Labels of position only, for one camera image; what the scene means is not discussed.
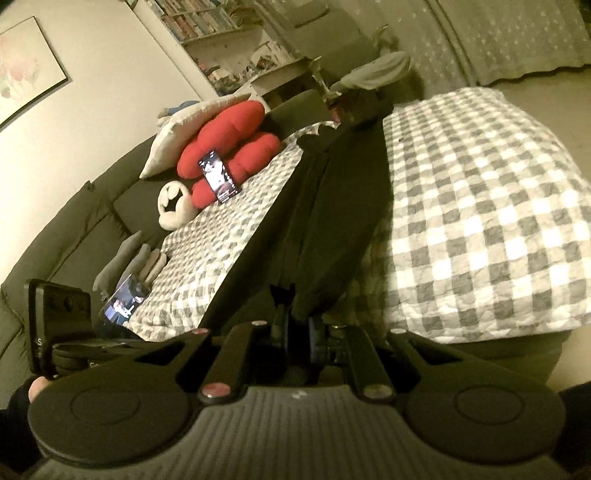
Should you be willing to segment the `person's left hand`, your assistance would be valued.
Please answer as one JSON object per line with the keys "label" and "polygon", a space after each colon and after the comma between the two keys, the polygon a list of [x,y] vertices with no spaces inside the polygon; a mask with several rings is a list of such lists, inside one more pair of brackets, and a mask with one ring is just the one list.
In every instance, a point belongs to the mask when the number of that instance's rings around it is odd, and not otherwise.
{"label": "person's left hand", "polygon": [[55,381],[53,379],[47,379],[46,377],[43,377],[43,376],[37,377],[31,383],[31,386],[29,387],[29,390],[28,390],[29,402],[32,403],[43,390],[45,390],[46,388],[48,388],[49,386],[51,386],[54,383],[55,383]]}

